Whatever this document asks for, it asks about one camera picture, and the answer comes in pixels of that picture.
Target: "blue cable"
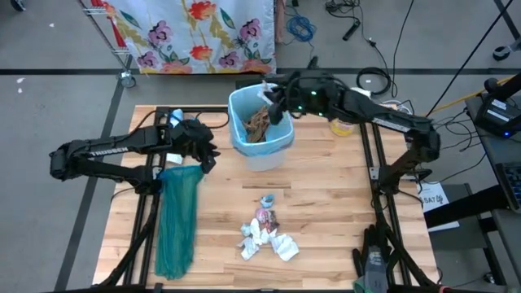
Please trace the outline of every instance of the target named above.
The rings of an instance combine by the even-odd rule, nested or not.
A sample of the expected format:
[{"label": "blue cable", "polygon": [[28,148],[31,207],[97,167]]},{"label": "blue cable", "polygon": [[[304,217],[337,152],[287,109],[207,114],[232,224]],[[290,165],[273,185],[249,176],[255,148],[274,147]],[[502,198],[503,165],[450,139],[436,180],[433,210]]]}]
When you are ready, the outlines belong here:
[{"label": "blue cable", "polygon": [[317,31],[317,26],[311,24],[307,17],[300,15],[294,7],[288,6],[287,8],[292,8],[295,12],[295,14],[285,13],[285,15],[291,16],[291,18],[286,22],[286,30],[293,35],[293,39],[290,42],[283,44],[285,46],[290,45],[294,40],[307,42],[311,46],[311,52],[309,52],[309,59],[311,59],[311,56],[315,51],[315,46],[313,46],[311,40],[313,40],[313,36]]}]

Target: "green towel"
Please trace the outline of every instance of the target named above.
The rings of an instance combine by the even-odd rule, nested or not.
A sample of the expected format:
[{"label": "green towel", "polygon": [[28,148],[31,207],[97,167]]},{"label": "green towel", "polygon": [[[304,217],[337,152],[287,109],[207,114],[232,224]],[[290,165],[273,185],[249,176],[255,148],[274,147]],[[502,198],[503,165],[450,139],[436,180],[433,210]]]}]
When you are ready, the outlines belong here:
[{"label": "green towel", "polygon": [[163,203],[155,250],[155,274],[168,280],[185,275],[194,260],[197,219],[197,184],[203,178],[200,166],[164,170]]}]

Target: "floral fabric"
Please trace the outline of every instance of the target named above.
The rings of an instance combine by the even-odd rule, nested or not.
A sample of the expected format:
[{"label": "floral fabric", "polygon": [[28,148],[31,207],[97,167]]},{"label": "floral fabric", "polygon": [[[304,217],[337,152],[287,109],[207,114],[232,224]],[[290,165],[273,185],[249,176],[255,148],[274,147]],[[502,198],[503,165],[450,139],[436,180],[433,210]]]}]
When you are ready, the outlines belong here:
[{"label": "floral fabric", "polygon": [[273,0],[107,0],[141,73],[275,73]]}]

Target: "blue trash bin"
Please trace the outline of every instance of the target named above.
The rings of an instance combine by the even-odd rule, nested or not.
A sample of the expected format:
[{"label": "blue trash bin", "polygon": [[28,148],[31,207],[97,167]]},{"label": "blue trash bin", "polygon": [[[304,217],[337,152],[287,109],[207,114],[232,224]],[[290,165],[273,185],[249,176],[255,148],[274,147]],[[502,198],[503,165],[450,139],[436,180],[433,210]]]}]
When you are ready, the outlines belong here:
[{"label": "blue trash bin", "polygon": [[234,91],[228,100],[230,115],[230,136],[234,149],[246,156],[247,168],[252,171],[265,171],[284,163],[284,151],[291,146],[295,138],[293,124],[289,113],[283,113],[278,125],[269,125],[266,130],[266,141],[247,142],[247,131],[243,122],[247,122],[253,114],[269,104],[258,96],[263,85],[251,85]]}]

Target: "crumpled tissue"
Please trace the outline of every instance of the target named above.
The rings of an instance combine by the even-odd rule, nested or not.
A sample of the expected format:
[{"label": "crumpled tissue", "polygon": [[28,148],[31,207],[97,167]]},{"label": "crumpled tissue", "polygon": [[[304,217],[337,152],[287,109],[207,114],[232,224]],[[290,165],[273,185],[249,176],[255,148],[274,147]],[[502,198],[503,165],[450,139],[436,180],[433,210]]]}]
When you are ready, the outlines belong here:
[{"label": "crumpled tissue", "polygon": [[271,238],[271,245],[273,246],[275,253],[277,253],[284,261],[290,260],[293,256],[299,253],[299,247],[296,245],[295,240],[286,234]]},{"label": "crumpled tissue", "polygon": [[244,258],[244,260],[249,260],[252,258],[252,256],[259,251],[259,246],[268,243],[269,240],[274,238],[277,233],[276,229],[271,233],[268,233],[266,228],[261,230],[259,221],[256,218],[252,220],[248,228],[251,232],[251,237],[247,236],[238,245],[239,247],[244,247],[243,251],[241,252],[241,256]]},{"label": "crumpled tissue", "polygon": [[252,256],[259,251],[259,246],[253,242],[253,238],[251,237],[246,237],[239,243],[238,247],[244,247],[243,252],[241,252],[241,256],[244,260],[251,259]]},{"label": "crumpled tissue", "polygon": [[251,229],[250,229],[250,225],[248,224],[243,224],[241,226],[241,233],[243,234],[244,237],[248,237],[250,236],[250,234],[252,233]]}]

